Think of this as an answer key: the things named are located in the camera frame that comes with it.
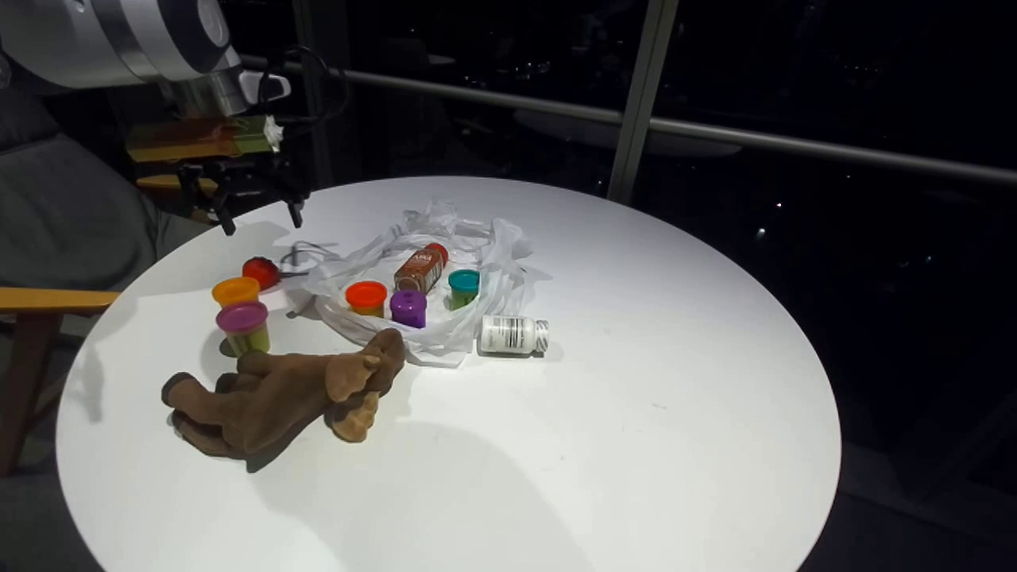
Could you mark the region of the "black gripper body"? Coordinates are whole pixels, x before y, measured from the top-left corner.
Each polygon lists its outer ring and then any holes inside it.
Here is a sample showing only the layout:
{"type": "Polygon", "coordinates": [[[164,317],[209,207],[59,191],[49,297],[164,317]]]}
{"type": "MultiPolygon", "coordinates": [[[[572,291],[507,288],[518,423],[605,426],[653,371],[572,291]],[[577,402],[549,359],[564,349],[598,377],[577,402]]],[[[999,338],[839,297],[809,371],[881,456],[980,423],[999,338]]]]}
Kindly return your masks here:
{"type": "Polygon", "coordinates": [[[183,198],[193,207],[263,207],[274,199],[303,205],[308,198],[308,184],[303,171],[283,157],[209,157],[209,158],[189,158],[176,165],[183,181],[183,198]]]}

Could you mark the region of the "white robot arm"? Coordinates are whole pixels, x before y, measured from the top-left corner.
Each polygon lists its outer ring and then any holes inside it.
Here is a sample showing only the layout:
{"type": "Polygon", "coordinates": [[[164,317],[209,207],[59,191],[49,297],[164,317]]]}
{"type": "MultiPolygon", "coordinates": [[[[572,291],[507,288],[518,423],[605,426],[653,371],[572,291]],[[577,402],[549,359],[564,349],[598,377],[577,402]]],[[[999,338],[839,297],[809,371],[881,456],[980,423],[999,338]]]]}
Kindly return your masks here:
{"type": "Polygon", "coordinates": [[[4,57],[42,87],[160,90],[177,125],[126,136],[148,175],[176,177],[183,199],[209,210],[225,231],[245,198],[306,224],[308,191],[283,161],[294,128],[255,104],[280,103],[289,79],[250,67],[233,46],[219,0],[0,0],[4,57]]]}

